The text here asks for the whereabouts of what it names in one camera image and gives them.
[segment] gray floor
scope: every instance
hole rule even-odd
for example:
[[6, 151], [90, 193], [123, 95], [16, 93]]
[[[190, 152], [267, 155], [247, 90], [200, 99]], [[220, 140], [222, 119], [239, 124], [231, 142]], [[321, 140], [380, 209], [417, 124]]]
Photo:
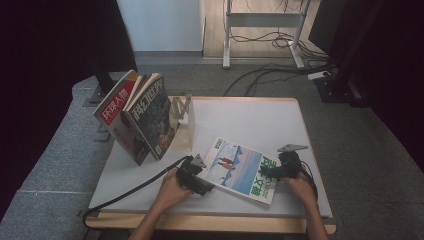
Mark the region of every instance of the gray floor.
[[[235, 79], [263, 63], [294, 66], [291, 59], [250, 59], [232, 61], [231, 69], [223, 70], [218, 60], [190, 54], [137, 56], [137, 62], [141, 73], [164, 73], [170, 95], [196, 96], [222, 96]], [[112, 74], [114, 78], [121, 75]], [[251, 81], [253, 78], [236, 85], [229, 96], [242, 96]], [[94, 108], [83, 107], [96, 86], [94, 78], [74, 86], [68, 114], [16, 193], [0, 224], [0, 239], [84, 238], [81, 214], [88, 207], [113, 142], [106, 133], [98, 132]], [[322, 103], [306, 76], [261, 85], [255, 96], [299, 100], [337, 224], [332, 239], [424, 239], [424, 175], [371, 109]], [[90, 232], [87, 239], [97, 236]], [[199, 233], [185, 235], [193, 238], [183, 236], [208, 239]], [[235, 238], [231, 234], [208, 236]], [[278, 235], [240, 236], [283, 239]]]

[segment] wall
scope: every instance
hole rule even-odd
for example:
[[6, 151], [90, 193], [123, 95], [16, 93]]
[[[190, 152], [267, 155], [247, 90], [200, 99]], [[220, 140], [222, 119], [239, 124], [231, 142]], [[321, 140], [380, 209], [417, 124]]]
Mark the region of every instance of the wall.
[[203, 0], [117, 0], [134, 51], [202, 51]]

